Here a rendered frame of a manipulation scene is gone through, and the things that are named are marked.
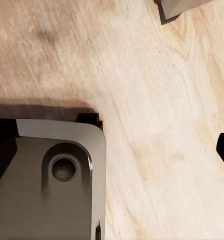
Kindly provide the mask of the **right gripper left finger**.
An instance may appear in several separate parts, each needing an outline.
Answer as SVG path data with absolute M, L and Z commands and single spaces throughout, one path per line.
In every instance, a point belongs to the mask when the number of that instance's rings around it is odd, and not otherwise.
M 18 152 L 13 133 L 0 136 L 0 180 Z

